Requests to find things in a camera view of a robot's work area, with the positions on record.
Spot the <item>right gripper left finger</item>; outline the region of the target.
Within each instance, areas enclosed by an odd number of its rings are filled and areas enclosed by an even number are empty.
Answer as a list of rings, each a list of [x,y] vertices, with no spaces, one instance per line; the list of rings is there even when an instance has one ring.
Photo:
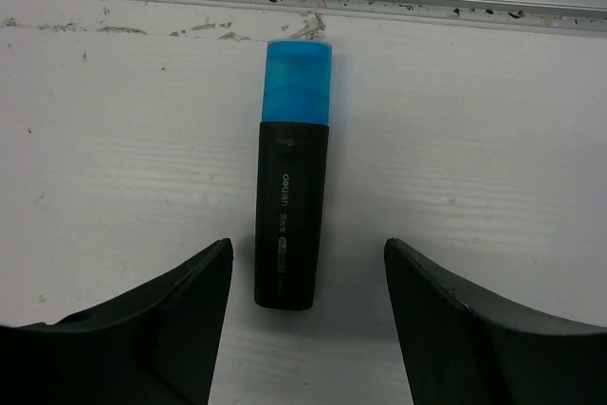
[[[222,239],[54,324],[1,328],[4,404],[206,404],[230,292]]]

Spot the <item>blue cap black highlighter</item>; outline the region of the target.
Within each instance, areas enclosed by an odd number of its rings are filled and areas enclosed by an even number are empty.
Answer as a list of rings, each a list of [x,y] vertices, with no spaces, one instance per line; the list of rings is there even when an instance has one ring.
[[[258,149],[254,300],[266,308],[312,307],[322,231],[332,47],[267,45]]]

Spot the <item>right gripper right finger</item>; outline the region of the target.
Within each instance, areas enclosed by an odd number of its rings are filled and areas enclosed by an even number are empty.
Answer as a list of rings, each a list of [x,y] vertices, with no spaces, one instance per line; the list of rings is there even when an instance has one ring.
[[[384,264],[414,403],[605,403],[605,328],[517,304],[396,238]]]

